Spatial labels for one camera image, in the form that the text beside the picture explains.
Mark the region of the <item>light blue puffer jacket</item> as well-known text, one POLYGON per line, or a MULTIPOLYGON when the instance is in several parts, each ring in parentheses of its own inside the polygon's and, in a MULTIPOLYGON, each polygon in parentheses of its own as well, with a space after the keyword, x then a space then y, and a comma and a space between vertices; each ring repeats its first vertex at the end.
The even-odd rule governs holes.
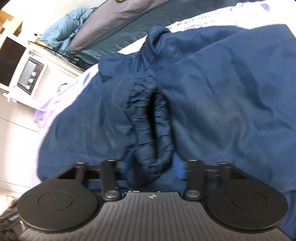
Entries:
POLYGON ((54 51, 68 55, 72 39, 81 29, 83 23, 96 9, 97 8, 78 8, 72 10, 46 29, 39 40, 54 51))

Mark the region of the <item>lavender bed sheet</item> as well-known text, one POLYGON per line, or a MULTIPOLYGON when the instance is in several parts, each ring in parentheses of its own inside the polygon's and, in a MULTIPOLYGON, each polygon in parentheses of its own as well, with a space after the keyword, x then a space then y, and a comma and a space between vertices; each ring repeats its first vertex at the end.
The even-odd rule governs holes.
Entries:
MULTIPOLYGON (((237 3, 189 19, 177 21, 167 28, 172 32, 210 26, 236 26, 244 29, 285 24, 295 33, 295 1, 256 1, 237 3)), ((70 106, 98 72, 98 65, 88 68, 69 84, 53 95, 33 117, 41 129, 48 128, 54 118, 70 106)))

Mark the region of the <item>white microwave oven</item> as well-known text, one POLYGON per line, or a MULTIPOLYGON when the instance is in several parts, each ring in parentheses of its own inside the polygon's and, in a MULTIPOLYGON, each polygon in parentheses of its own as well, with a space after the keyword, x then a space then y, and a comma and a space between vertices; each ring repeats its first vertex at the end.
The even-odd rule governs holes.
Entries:
POLYGON ((22 21, 6 20, 1 30, 1 89, 33 97, 47 63, 34 50, 34 43, 17 35, 22 21))

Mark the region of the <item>navy blue large jacket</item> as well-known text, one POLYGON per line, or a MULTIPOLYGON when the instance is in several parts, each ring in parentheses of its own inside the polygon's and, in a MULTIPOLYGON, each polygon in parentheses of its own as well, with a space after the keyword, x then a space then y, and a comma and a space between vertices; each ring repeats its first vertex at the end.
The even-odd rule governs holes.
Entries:
POLYGON ((286 25, 172 33, 150 30, 140 51, 103 56, 76 100, 51 124, 37 174, 133 152, 131 189, 183 191, 173 153, 233 164, 288 202, 295 237, 295 37, 286 25))

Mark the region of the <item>grey purple pillow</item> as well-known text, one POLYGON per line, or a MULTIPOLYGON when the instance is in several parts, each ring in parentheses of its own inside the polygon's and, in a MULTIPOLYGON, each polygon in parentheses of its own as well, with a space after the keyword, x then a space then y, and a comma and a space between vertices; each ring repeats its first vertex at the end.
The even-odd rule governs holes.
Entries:
POLYGON ((88 44, 116 27, 165 2, 165 0, 106 1, 84 21, 69 45, 70 53, 82 50, 88 44))

